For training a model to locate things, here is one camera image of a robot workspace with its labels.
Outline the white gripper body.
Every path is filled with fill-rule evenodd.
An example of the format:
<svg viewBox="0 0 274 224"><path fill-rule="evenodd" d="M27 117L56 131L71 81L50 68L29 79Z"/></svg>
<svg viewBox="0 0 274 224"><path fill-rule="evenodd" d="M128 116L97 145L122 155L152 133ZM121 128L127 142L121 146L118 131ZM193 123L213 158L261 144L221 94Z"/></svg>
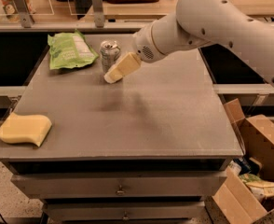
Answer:
<svg viewBox="0 0 274 224"><path fill-rule="evenodd" d="M147 24L133 35L133 50L146 63L154 63L165 57L155 45L152 28L152 23Z"/></svg>

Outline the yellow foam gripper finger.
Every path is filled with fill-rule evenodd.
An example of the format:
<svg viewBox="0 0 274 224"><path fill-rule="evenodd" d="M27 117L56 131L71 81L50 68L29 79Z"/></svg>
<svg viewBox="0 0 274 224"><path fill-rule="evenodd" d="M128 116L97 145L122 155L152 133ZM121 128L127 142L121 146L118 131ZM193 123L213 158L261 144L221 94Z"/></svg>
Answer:
<svg viewBox="0 0 274 224"><path fill-rule="evenodd" d="M112 65L104 75L104 80L109 83L115 83L123 77L133 73L141 67L142 60L134 52L128 52L116 64Z"/></svg>

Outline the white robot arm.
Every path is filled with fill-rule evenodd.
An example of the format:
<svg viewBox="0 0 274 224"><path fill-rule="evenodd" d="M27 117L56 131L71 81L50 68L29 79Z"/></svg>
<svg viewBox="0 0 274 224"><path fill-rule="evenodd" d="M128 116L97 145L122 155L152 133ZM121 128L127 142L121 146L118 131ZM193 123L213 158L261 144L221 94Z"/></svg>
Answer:
<svg viewBox="0 0 274 224"><path fill-rule="evenodd" d="M174 12L132 37L132 52L146 63L171 53L218 44L274 87L274 27L239 11L228 0L178 0Z"/></svg>

